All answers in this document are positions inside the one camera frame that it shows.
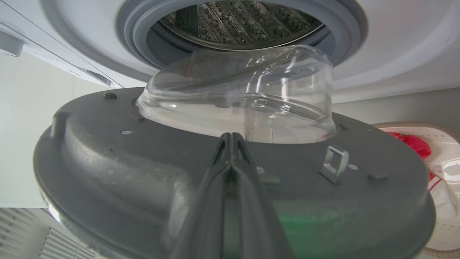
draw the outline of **red cloth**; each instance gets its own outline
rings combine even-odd
[[[402,135],[397,132],[388,132],[393,137],[401,140],[411,147],[419,156],[425,160],[429,155],[431,155],[430,146],[420,138],[414,135]]]

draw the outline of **laundry basket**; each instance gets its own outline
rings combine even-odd
[[[432,154],[425,159],[429,171],[445,180],[456,218],[437,217],[433,235],[418,259],[460,259],[460,135],[455,131],[425,122],[372,124],[385,132],[415,135],[425,141]]]

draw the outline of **front-loading washing machine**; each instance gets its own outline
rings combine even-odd
[[[306,44],[335,66],[335,103],[457,87],[459,23],[457,0],[0,1],[1,32],[89,81],[144,87],[200,48]]]

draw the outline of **gray rubber seal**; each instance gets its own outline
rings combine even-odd
[[[156,24],[166,14],[205,0],[131,0],[121,9],[117,20],[126,47],[147,64],[163,68],[197,50],[191,42],[172,35]],[[366,20],[354,0],[266,0],[306,12],[327,28],[297,44],[316,46],[333,65],[338,65],[359,48],[366,34]]]

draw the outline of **white vent grille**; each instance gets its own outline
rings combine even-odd
[[[27,209],[0,208],[0,258],[17,258],[34,227],[35,215]]]
[[[81,242],[75,242],[56,229],[50,228],[40,258],[45,259],[93,259],[96,255]]]

